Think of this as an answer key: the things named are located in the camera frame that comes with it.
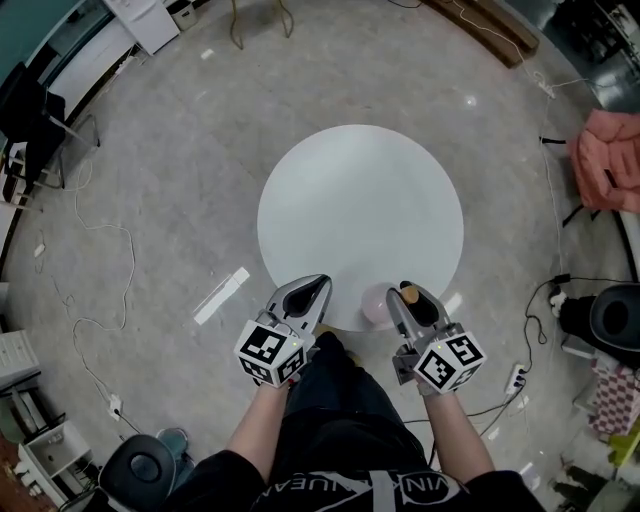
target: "pink cloth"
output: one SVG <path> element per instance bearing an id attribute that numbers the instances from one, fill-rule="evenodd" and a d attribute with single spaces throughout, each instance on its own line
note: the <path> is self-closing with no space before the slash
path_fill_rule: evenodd
<path id="1" fill-rule="evenodd" d="M 582 204 L 640 213 L 640 114 L 593 110 L 569 152 Z"/>

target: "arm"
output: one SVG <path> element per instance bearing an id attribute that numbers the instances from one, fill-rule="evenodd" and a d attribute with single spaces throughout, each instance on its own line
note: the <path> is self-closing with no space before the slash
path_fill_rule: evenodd
<path id="1" fill-rule="evenodd" d="M 227 450 L 251 462 L 265 482 L 273 466 L 288 392 L 286 384 L 280 388 L 262 384 L 227 444 Z"/>
<path id="2" fill-rule="evenodd" d="M 443 472 L 467 483 L 495 471 L 489 452 L 454 393 L 424 397 Z"/>

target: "white round table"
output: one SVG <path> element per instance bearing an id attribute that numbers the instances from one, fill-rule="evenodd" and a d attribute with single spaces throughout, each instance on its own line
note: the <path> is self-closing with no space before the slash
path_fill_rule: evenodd
<path id="1" fill-rule="evenodd" d="M 372 285 L 409 280 L 440 296 L 463 237 L 444 169 L 408 137 L 377 126 L 338 126 L 300 142 L 269 176 L 258 209 L 260 250 L 275 284 L 329 275 L 324 323 L 348 331 L 389 327 L 362 314 Z"/>

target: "power strip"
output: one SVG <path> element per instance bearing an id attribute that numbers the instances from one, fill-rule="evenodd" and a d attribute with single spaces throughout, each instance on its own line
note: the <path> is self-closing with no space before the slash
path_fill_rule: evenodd
<path id="1" fill-rule="evenodd" d="M 511 372 L 511 376 L 507 381 L 507 387 L 504 392 L 507 396 L 512 396 L 518 392 L 520 388 L 524 385 L 524 365 L 516 363 L 513 367 L 513 371 Z"/>

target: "gray floor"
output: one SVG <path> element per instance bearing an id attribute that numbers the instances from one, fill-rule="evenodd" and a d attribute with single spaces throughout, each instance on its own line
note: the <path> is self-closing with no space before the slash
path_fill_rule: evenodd
<path id="1" fill-rule="evenodd" d="M 296 17 L 290 40 L 271 2 L 244 4 L 246 49 L 239 51 L 228 40 L 230 6 L 210 2 L 196 27 L 142 65 L 130 65 L 90 107 L 103 145 L 91 156 L 93 179 L 78 194 L 78 210 L 89 225 L 131 230 L 136 269 L 125 328 L 103 332 L 82 323 L 78 346 L 139 428 L 153 433 L 181 426 L 197 459 L 224 446 L 255 391 L 238 372 L 232 347 L 274 289 L 257 243 L 260 191 L 278 160 L 308 135 L 341 124 L 380 125 L 413 138 L 449 173 L 465 239 L 442 298 L 462 296 L 455 319 L 489 355 L 459 393 L 467 411 L 503 401 L 513 364 L 527 360 L 525 305 L 538 283 L 559 272 L 537 144 L 547 100 L 522 68 L 507 70 L 428 8 L 405 10 L 383 0 L 288 3 Z M 209 48 L 215 53 L 203 60 Z M 528 67 L 551 83 L 577 77 L 546 40 Z M 594 103 L 583 84 L 559 90 L 546 134 L 576 134 Z M 547 155 L 564 217 L 578 204 L 571 171 L 561 151 Z M 77 172 L 69 176 L 71 187 Z M 23 216 L 3 276 L 11 283 L 9 320 L 28 331 L 47 395 L 103 463 L 118 435 L 131 431 L 108 416 L 74 352 L 72 324 L 53 281 L 63 297 L 73 295 L 70 318 L 118 325 L 131 269 L 128 240 L 112 230 L 85 231 L 74 215 L 73 192 L 42 191 L 35 203 L 45 213 Z M 47 248 L 38 274 L 33 251 L 40 230 Z M 627 275 L 608 214 L 593 223 L 580 215 L 563 231 L 561 247 L 563 269 L 574 275 Z M 240 266 L 249 280 L 208 322 L 196 324 L 197 305 Z M 571 400 L 589 369 L 560 351 L 545 295 L 546 289 L 532 306 L 550 341 L 538 345 L 531 331 L 534 368 L 524 393 L 530 402 L 520 414 L 513 404 L 487 442 L 500 468 L 519 470 L 533 461 L 542 480 L 537 495 L 550 507 L 558 498 L 546 483 L 560 468 L 562 449 L 585 425 Z M 345 333 L 343 339 L 403 418 L 424 417 L 413 386 L 395 381 L 393 333 Z M 481 427 L 492 418 L 473 421 Z M 427 424 L 410 428 L 430 446 Z"/>

